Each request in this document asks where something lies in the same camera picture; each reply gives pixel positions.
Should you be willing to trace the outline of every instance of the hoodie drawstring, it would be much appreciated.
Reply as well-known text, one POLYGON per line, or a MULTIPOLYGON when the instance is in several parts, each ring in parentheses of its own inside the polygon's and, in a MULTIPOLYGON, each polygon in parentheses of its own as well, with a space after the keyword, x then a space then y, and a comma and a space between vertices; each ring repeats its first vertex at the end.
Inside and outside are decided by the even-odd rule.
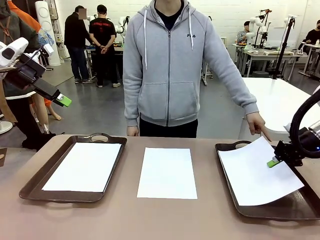
POLYGON ((144 11, 144 61, 145 61, 145 70, 148 69, 148 62, 147 62, 147 37, 146 37, 146 22, 147 22, 147 9, 144 11))
POLYGON ((193 38, 192 28, 191 28, 191 7, 189 7, 189 29, 190 29, 190 37, 191 37, 191 50, 194 50, 194 38, 193 38))

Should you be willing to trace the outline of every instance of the neck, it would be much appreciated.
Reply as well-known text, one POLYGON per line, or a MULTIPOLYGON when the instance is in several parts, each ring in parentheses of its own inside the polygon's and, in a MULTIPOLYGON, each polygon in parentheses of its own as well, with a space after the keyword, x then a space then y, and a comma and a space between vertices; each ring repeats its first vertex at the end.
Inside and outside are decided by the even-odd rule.
POLYGON ((166 16, 172 16, 181 8, 181 0, 156 0, 155 8, 166 16))

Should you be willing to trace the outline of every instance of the white brick wall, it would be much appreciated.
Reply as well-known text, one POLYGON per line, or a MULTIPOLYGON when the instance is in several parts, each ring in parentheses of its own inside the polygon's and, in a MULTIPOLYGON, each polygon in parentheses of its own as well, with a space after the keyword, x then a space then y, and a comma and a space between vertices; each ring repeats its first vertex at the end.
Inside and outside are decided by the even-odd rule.
MULTIPOLYGON (((299 30, 299 40, 302 40, 308 31, 315 27, 320 19, 320 0, 189 0, 200 12, 212 17, 216 30, 222 37, 227 37, 227 47, 233 57, 232 43, 237 32, 243 29, 243 24, 249 18, 257 16, 261 9, 271 9, 269 21, 272 27, 284 26, 284 19, 288 14, 297 15, 296 29, 299 30)), ((116 25, 119 17, 133 16, 150 0, 55 0, 61 30, 64 32, 66 18, 75 7, 82 5, 87 8, 88 15, 97 12, 97 5, 104 4, 108 8, 108 17, 116 25)))

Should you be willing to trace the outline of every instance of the brown table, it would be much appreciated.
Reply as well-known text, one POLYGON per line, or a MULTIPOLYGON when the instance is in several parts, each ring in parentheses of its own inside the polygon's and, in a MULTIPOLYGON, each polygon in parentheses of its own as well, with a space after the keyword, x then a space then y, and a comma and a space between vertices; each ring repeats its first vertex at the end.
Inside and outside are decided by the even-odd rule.
MULTIPOLYGON (((0 182, 1 240, 318 240, 320 222, 274 222, 235 211, 215 151, 232 140, 128 138, 104 199, 57 204, 18 192, 68 138, 53 138, 14 176, 0 182), (190 148, 197 200, 137 198, 145 147, 190 148)), ((299 168, 320 194, 320 160, 299 168)))

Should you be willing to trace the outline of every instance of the sheet of paper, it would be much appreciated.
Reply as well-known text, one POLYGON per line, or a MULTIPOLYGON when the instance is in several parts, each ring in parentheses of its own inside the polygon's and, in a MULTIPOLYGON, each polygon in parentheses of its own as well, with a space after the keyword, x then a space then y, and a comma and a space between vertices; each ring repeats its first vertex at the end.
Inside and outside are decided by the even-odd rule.
POLYGON ((137 198, 198 199, 190 149, 146 148, 137 198))
POLYGON ((264 137, 243 148, 218 152, 240 206, 268 204, 304 186, 285 162, 267 166, 274 152, 264 137))
POLYGON ((55 170, 44 191, 104 191, 121 144, 76 143, 55 170))

